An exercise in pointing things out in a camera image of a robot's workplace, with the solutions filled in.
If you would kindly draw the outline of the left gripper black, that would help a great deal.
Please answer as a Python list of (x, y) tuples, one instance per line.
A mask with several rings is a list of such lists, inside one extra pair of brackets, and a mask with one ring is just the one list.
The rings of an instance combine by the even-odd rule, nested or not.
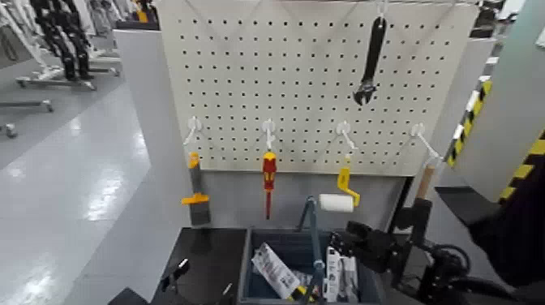
[[(170, 288), (178, 290), (178, 279), (185, 275), (189, 269), (190, 263), (187, 258), (183, 258), (179, 263), (168, 268), (165, 276), (160, 281), (161, 291), (166, 292)], [(230, 282), (222, 291), (222, 295), (227, 295), (231, 291), (232, 286), (233, 283)], [(148, 305), (148, 302), (131, 288), (126, 287), (115, 295), (108, 302), (108, 305)]]

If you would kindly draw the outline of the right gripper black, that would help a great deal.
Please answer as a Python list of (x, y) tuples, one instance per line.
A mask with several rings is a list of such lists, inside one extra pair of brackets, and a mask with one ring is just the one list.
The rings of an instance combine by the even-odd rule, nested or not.
[(345, 232), (332, 232), (329, 246), (341, 256), (356, 256), (367, 268), (384, 273), (393, 266), (394, 257), (401, 251), (401, 245), (392, 234), (373, 230), (357, 221), (348, 221)]

